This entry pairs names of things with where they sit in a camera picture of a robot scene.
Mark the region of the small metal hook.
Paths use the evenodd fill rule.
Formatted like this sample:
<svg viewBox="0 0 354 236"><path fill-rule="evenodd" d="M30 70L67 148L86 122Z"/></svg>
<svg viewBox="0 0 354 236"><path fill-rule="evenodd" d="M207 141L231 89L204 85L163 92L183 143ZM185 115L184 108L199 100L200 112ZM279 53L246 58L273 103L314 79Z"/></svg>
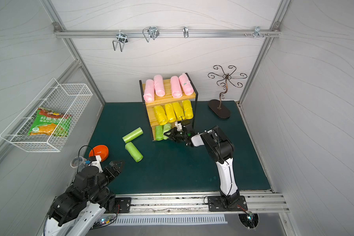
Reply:
<svg viewBox="0 0 354 236"><path fill-rule="evenodd" d="M189 30L187 26L183 27L183 36L184 38L189 38Z"/></svg>

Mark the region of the green trash bag roll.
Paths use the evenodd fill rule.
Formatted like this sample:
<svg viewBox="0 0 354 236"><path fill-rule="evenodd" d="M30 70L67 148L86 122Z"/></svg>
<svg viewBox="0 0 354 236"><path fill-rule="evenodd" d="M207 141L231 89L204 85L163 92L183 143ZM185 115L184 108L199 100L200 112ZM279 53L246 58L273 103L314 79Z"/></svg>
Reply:
<svg viewBox="0 0 354 236"><path fill-rule="evenodd" d="M157 141L163 140L163 126L158 125L155 127L155 139Z"/></svg>
<svg viewBox="0 0 354 236"><path fill-rule="evenodd" d="M143 155L132 142L127 143L125 149L129 152L135 162L140 162L143 159Z"/></svg>
<svg viewBox="0 0 354 236"><path fill-rule="evenodd" d="M123 136L123 141L127 144L131 141L133 141L134 139L138 138L139 136L141 136L143 134L143 130L141 127L133 130L132 132L130 132L129 134Z"/></svg>
<svg viewBox="0 0 354 236"><path fill-rule="evenodd" d="M169 132L172 129L172 125L170 123L167 123L163 126L163 133ZM163 135L163 139L167 140L169 139L167 136Z"/></svg>

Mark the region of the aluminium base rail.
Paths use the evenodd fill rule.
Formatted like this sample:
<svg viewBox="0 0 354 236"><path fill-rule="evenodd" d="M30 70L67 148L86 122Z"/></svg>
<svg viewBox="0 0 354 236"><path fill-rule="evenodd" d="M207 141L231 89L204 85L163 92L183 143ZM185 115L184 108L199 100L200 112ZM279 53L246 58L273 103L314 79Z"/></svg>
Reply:
<svg viewBox="0 0 354 236"><path fill-rule="evenodd" d="M149 194L118 194L117 198L131 198L129 215L211 214L208 197L219 192L176 192ZM270 190L241 191L248 210L253 213L289 213L281 193Z"/></svg>

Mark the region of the metal double hook middle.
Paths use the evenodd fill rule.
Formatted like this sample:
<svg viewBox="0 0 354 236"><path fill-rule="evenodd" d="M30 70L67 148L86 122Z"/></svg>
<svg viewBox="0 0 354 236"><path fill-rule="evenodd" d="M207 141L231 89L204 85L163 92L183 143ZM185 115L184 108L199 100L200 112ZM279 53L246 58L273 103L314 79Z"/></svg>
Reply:
<svg viewBox="0 0 354 236"><path fill-rule="evenodd" d="M150 26L148 28L143 29L142 34L146 42L150 42L151 39L155 40L159 36L160 32L158 30L158 27Z"/></svg>

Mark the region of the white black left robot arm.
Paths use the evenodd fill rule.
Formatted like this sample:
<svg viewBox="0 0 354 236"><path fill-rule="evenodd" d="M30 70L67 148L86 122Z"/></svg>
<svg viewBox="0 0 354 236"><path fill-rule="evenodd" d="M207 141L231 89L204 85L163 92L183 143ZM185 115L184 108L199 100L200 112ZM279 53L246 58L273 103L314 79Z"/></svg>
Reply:
<svg viewBox="0 0 354 236"><path fill-rule="evenodd" d="M71 186L54 199L43 235L84 236L113 224L119 214L129 213L131 198L118 198L108 187L123 167L122 161L112 161L102 170L91 164L78 172Z"/></svg>

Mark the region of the metal double hook left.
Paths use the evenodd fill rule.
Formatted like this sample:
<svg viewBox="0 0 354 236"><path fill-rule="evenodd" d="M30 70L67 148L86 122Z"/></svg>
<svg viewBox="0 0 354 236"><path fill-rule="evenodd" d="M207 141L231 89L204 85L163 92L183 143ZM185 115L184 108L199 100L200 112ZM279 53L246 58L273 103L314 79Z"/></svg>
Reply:
<svg viewBox="0 0 354 236"><path fill-rule="evenodd" d="M126 43L128 43L127 35L119 31L116 35L116 40L112 41L114 51L120 50L122 52Z"/></svg>

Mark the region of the yellow trash bag roll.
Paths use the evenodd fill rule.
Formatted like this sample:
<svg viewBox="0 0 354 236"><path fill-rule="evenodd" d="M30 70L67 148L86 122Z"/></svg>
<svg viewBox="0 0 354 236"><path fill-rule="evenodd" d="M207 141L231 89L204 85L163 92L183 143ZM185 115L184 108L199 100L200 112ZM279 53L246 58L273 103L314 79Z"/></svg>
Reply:
<svg viewBox="0 0 354 236"><path fill-rule="evenodd" d="M177 120L172 103L165 104L165 112L168 119L168 123L174 123Z"/></svg>
<svg viewBox="0 0 354 236"><path fill-rule="evenodd" d="M168 118L166 116L165 110L161 105L157 105L153 108L155 117L159 125L165 125L168 123Z"/></svg>
<svg viewBox="0 0 354 236"><path fill-rule="evenodd" d="M184 115L184 111L183 108L181 107L179 102L173 102L172 103L177 121L183 121L185 120L185 115Z"/></svg>
<svg viewBox="0 0 354 236"><path fill-rule="evenodd" d="M193 113L193 108L190 100L183 100L182 101L183 105L183 111L184 111L184 116L187 120L191 120L194 117Z"/></svg>

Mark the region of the pink trash bag roll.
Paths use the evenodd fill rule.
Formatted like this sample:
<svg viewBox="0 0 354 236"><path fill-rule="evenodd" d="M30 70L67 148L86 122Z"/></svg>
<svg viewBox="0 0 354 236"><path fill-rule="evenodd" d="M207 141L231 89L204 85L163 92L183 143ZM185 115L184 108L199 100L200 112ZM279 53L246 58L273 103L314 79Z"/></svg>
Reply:
<svg viewBox="0 0 354 236"><path fill-rule="evenodd" d="M146 103L154 102L154 80L146 80L143 98Z"/></svg>
<svg viewBox="0 0 354 236"><path fill-rule="evenodd" d="M194 88L186 73L179 76L179 82L185 95L192 95L194 93Z"/></svg>
<svg viewBox="0 0 354 236"><path fill-rule="evenodd" d="M170 79L171 94L173 98L181 98L183 93L178 76L172 76Z"/></svg>
<svg viewBox="0 0 354 236"><path fill-rule="evenodd" d="M161 75L155 75L153 78L153 81L154 81L155 94L158 97L164 97L165 96L165 88L164 88L163 77Z"/></svg>

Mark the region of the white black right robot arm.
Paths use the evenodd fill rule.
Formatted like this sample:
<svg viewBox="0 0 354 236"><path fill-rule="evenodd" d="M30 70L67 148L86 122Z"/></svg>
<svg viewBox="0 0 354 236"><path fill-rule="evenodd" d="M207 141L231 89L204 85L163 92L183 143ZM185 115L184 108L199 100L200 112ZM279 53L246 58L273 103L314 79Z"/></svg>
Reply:
<svg viewBox="0 0 354 236"><path fill-rule="evenodd" d="M220 179L220 196L228 206L235 204L240 199L240 191L235 181L233 160L234 145L223 132L215 126L203 133L189 132L186 128L178 130L173 128L163 133L174 142L184 142L191 147L204 146L215 162Z"/></svg>

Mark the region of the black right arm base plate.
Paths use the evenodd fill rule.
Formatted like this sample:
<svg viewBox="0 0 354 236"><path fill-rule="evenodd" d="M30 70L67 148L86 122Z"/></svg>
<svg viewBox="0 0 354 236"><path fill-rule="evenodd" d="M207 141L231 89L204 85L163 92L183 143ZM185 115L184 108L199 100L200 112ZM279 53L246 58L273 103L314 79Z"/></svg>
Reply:
<svg viewBox="0 0 354 236"><path fill-rule="evenodd" d="M208 196L204 203L208 205L210 212L248 211L245 197L239 194L234 194L228 199L223 196Z"/></svg>

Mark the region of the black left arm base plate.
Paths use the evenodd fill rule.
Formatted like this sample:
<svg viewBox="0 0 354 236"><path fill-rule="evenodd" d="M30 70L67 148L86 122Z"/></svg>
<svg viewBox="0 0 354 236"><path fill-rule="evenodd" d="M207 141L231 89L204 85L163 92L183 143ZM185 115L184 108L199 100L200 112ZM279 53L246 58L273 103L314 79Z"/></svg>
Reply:
<svg viewBox="0 0 354 236"><path fill-rule="evenodd" d="M105 207L105 213L129 213L131 201L130 197L112 198Z"/></svg>

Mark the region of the metal hook right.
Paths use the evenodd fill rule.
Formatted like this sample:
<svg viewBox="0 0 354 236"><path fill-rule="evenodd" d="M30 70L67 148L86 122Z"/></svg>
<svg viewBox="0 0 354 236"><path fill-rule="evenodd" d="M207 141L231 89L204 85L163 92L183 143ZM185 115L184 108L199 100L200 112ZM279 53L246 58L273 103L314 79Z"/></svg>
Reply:
<svg viewBox="0 0 354 236"><path fill-rule="evenodd" d="M255 27L253 32L251 33L244 33L245 37L253 37L253 38L264 38L269 37L268 32L263 32L259 26Z"/></svg>

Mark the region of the orange plastic bowl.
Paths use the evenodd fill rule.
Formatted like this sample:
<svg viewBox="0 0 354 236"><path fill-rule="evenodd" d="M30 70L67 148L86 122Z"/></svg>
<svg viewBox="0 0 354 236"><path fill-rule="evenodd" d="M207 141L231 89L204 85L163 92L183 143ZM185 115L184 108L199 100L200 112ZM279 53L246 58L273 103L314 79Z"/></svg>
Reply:
<svg viewBox="0 0 354 236"><path fill-rule="evenodd" d="M101 157L101 161L105 161L109 156L109 149L106 145L98 145L93 148L89 152L89 157L99 155Z"/></svg>

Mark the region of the green snack bag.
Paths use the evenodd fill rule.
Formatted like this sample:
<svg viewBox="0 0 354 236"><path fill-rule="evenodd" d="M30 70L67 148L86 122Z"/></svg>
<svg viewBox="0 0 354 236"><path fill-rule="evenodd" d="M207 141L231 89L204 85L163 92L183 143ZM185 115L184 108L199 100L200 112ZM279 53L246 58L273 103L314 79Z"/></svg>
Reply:
<svg viewBox="0 0 354 236"><path fill-rule="evenodd" d="M71 115L39 107L28 135L67 137L69 135L71 123Z"/></svg>

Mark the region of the metal double hook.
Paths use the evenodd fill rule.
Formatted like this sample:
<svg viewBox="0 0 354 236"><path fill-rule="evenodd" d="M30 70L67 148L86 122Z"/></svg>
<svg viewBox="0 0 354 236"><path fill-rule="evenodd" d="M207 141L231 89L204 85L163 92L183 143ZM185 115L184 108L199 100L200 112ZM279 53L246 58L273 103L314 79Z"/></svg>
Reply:
<svg viewBox="0 0 354 236"><path fill-rule="evenodd" d="M112 41L114 51L120 50L122 52L126 43L128 43L127 35L119 31L116 35L116 40Z"/></svg>
<svg viewBox="0 0 354 236"><path fill-rule="evenodd" d="M160 32L158 30L158 27L150 26L148 28L143 29L142 34L146 42L150 42L151 39L155 40L159 36Z"/></svg>

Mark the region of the black metal jewelry stand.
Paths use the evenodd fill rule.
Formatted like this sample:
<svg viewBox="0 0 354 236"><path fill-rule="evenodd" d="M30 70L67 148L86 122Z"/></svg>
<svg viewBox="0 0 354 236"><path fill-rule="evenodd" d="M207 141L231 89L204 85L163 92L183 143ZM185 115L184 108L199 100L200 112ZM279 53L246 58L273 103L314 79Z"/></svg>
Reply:
<svg viewBox="0 0 354 236"><path fill-rule="evenodd" d="M234 65L229 65L228 69L231 70L230 73L226 73L222 66L214 65L213 69L221 72L218 74L216 72L210 72L207 76L210 79L217 79L216 84L223 89L219 93L219 99L212 99L208 102L208 107L221 119L228 119L231 116L231 111L223 104L225 99L225 94L229 90L229 85L234 86L235 88L242 88L244 84L242 82L232 82L232 80L245 80L248 78L248 75L245 73L240 73L238 77L233 77L233 74L236 72L237 68Z"/></svg>

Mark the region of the aluminium top rail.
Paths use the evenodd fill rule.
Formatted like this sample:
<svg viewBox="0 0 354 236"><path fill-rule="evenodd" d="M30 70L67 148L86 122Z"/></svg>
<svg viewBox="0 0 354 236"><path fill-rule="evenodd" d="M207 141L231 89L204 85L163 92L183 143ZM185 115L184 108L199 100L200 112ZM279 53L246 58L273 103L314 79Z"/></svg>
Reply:
<svg viewBox="0 0 354 236"><path fill-rule="evenodd" d="M157 38L184 38L183 27L179 29L159 29L159 36ZM189 38L243 38L244 33L251 33L253 29L193 29L189 28ZM272 29L261 29L263 32L268 32L269 37L264 38L274 38L279 37L282 31L279 26L276 25ZM144 38L142 34L142 29L135 30L57 30L55 29L54 34L57 38L116 38L116 35L121 31L126 34L128 39L133 38Z"/></svg>

